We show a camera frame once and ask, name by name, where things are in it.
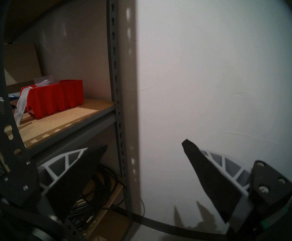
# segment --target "clear plastic bag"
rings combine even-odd
[[[37,77],[37,78],[34,78],[33,80],[35,81],[35,85],[37,87],[51,85],[51,84],[59,84],[59,82],[54,80],[54,78],[51,75],[44,76],[44,77]]]
[[[59,83],[59,81],[54,80],[52,76],[38,77],[38,78],[34,78],[33,80],[35,81],[35,85],[37,87]],[[28,93],[30,89],[32,89],[32,87],[24,88],[17,102],[17,109],[14,112],[14,119],[17,123],[17,126],[19,126],[23,113],[25,111],[25,108],[27,105]]]
[[[28,93],[30,89],[32,89],[31,86],[24,88],[17,102],[17,108],[16,108],[16,111],[14,112],[14,120],[16,121],[17,126],[19,126],[22,115],[25,111],[25,108],[27,105],[27,97],[28,97]]]

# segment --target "wooden shelf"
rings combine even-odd
[[[104,183],[104,178],[103,178],[102,174],[99,172],[96,172],[95,174],[102,181],[102,183]],[[111,185],[112,185],[111,189],[113,189],[115,186],[115,180],[112,177],[110,179],[111,179]],[[118,179],[121,182],[123,181],[122,177],[120,177],[120,176],[118,176]],[[90,180],[89,183],[87,184],[87,186],[85,187],[85,189],[83,190],[83,194],[88,194],[94,188],[94,186],[95,186],[94,181]],[[122,190],[122,188],[123,188],[123,186],[120,183],[118,183],[114,193],[111,195],[109,201],[106,203],[106,205],[104,207],[110,207],[112,205],[112,203],[117,198],[117,196],[120,193],[120,191]],[[93,196],[94,196],[94,194],[92,193],[91,195],[89,195],[87,197],[87,200],[91,200],[93,198]],[[84,202],[84,200],[79,200],[76,202],[75,205],[78,205],[82,202]],[[94,220],[94,222],[88,227],[87,230],[82,232],[86,238],[88,238],[92,234],[92,232],[95,230],[95,228],[100,223],[100,221],[102,220],[102,218],[105,216],[106,213],[107,213],[107,210],[100,210],[96,219]]]
[[[129,226],[129,218],[114,211],[107,211],[97,228],[92,232],[90,241],[120,241]]]
[[[64,130],[73,127],[98,113],[104,111],[108,113],[114,102],[85,99],[84,103],[71,109],[67,109],[55,114],[37,119],[29,113],[25,113],[18,126],[19,133],[25,147],[29,150],[34,146],[51,139],[54,135],[60,134]],[[5,133],[12,137],[11,126],[5,128]]]

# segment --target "white wall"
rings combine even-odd
[[[292,12],[283,0],[120,0],[119,13],[134,211],[224,233],[181,143],[292,180]]]

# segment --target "red plastic bin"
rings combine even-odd
[[[82,91],[82,80],[60,80],[59,84],[37,87],[30,85],[33,89],[29,90],[27,97],[26,110],[33,110],[36,118],[51,115],[82,105],[84,95]]]

